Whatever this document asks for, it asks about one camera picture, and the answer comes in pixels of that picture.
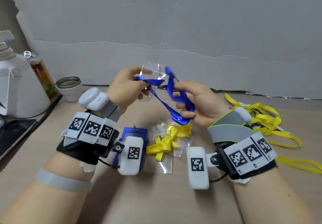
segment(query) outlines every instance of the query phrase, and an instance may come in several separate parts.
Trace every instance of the human hand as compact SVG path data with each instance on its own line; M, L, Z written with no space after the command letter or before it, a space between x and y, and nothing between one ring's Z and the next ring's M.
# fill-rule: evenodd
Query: human hand
M188 98L196 106L195 112L191 112L185 109L184 103L177 103L176 107L182 109L180 115L184 118L193 118L192 120L200 126L208 127L230 111L228 105L205 85L194 81L178 81L175 83L175 88L186 91Z
M143 94L149 95L145 90L148 84L142 80L136 80L136 74L139 74L141 67L131 67L122 69L115 77L113 83L107 90L110 100L117 104L121 112L124 113L127 107L134 103L136 99L142 99Z

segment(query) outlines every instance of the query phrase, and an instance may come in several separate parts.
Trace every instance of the metal cup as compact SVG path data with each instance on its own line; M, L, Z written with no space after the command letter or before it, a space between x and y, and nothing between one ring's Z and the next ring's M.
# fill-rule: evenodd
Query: metal cup
M56 90L67 102L78 101L84 92L81 80L77 76L67 76L56 82Z

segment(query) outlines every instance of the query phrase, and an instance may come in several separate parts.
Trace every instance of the gray wall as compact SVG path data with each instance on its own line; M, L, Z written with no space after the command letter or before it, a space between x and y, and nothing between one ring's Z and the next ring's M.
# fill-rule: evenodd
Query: gray wall
M322 0L15 2L54 79L109 84L152 61L216 89L322 99Z
M8 44L15 52L21 53L29 50L24 34L17 21L18 9L13 0L0 0L0 30L10 30L15 36L15 40Z

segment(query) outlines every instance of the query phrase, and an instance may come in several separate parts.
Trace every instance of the blue lanyard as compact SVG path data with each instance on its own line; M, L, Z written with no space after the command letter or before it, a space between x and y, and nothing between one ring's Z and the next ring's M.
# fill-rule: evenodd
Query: blue lanyard
M180 96L173 96L173 91L174 91L174 80L179 81L175 75L172 73L171 69L167 66L166 67L166 74L169 76L169 81L167 85L167 93L171 97L171 99L177 103L184 103L186 110L194 112L195 111L195 104L192 103L188 97L185 91L180 91ZM145 79L143 77L138 77L137 80L143 80L152 86L157 86L159 87L164 80L157 80L157 79ZM157 94L153 91L150 90L153 95L159 99ZM179 112L175 111L173 108L171 108L169 105L167 105L165 102L163 102L161 99L159 99L161 103L167 108L167 110L170 112L171 117L173 121L177 122L180 125L186 125L189 123L190 118L183 118Z

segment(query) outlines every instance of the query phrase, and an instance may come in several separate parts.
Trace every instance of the forearm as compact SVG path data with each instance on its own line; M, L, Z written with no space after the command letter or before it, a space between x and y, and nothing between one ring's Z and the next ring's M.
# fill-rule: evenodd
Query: forearm
M277 168L252 177L247 184L234 183L239 208L246 224L315 223L315 217Z
M85 173L79 163L79 160L57 152L44 169L66 178L91 181L94 172ZM57 189L34 180L2 215L0 223L73 224L78 219L86 195L83 192Z

